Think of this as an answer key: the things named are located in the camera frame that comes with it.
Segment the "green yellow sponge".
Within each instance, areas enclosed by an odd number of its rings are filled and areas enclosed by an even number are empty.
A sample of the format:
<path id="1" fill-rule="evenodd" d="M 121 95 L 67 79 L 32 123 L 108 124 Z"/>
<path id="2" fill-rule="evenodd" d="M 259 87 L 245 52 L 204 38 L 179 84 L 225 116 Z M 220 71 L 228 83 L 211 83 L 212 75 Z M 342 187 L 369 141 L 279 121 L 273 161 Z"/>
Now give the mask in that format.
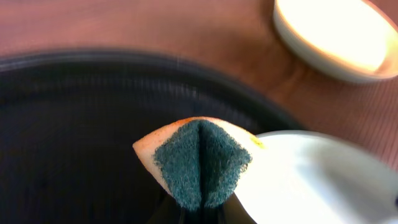
<path id="1" fill-rule="evenodd" d="M 266 148 L 249 131 L 206 116 L 163 126 L 132 147 L 160 186 L 192 212 L 227 201 L 255 154 Z"/>

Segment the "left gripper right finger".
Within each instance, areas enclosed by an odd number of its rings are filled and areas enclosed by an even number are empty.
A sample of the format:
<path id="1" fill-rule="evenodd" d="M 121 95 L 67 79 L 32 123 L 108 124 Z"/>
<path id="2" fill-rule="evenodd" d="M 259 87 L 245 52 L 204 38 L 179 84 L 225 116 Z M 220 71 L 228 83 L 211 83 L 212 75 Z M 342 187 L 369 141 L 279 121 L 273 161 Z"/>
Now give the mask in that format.
<path id="1" fill-rule="evenodd" d="M 257 224 L 247 213 L 237 198 L 232 194 L 218 209 L 219 224 Z"/>

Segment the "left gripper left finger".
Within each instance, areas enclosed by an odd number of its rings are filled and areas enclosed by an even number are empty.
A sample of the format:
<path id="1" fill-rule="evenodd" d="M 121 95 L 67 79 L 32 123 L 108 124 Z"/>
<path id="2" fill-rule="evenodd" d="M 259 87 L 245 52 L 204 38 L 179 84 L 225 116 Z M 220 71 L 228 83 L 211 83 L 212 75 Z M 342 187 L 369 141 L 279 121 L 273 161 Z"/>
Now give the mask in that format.
<path id="1" fill-rule="evenodd" d="M 184 224 L 185 210 L 180 208 L 169 195 L 165 196 L 160 205 L 146 224 Z"/>

